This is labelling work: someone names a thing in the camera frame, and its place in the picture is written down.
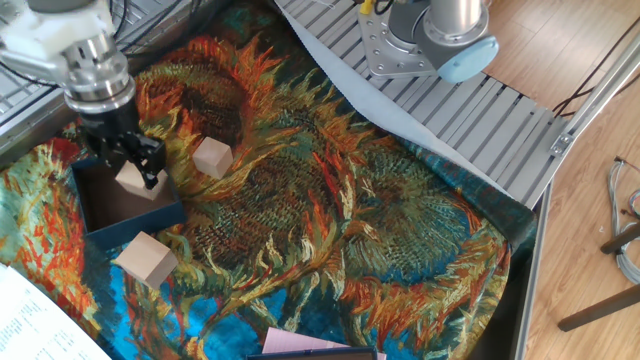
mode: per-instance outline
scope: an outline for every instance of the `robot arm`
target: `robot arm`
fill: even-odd
[[[373,76],[437,72],[458,83],[481,72],[498,53],[483,0],[381,0],[386,5],[375,7],[372,1],[365,0],[359,20]]]
[[[135,81],[116,48],[106,0],[27,0],[28,8],[0,37],[9,67],[55,82],[78,112],[91,150],[118,171],[133,163],[147,188],[165,167],[161,140],[142,133]]]

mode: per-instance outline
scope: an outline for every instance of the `wooden block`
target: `wooden block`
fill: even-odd
[[[138,195],[143,198],[147,198],[151,201],[155,200],[160,190],[167,183],[167,179],[169,176],[167,173],[162,170],[158,173],[158,183],[153,189],[149,190],[144,185],[144,179],[142,178],[142,174],[138,171],[135,165],[127,161],[120,172],[116,176],[116,181],[122,185],[122,187],[130,192],[131,194]]]
[[[140,232],[120,253],[116,263],[138,281],[158,290],[178,266],[178,259],[164,244]]]
[[[207,137],[193,153],[193,162],[200,172],[222,179],[233,163],[231,147]]]

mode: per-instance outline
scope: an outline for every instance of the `sunflower painting fabric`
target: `sunflower painting fabric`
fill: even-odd
[[[154,234],[180,261],[159,291],[113,263],[121,249],[84,239],[75,126],[0,171],[0,262],[113,358],[242,359],[269,327],[390,359],[473,348],[506,284],[508,234],[454,165],[354,113],[268,6],[234,3],[137,88],[188,216]],[[206,136],[232,147],[221,180],[191,160]],[[528,229],[530,212],[474,181]]]

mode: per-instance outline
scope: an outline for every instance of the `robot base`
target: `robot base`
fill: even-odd
[[[362,43],[371,76],[396,79],[436,75],[426,56],[416,44],[397,38],[389,29],[389,13],[358,13]]]

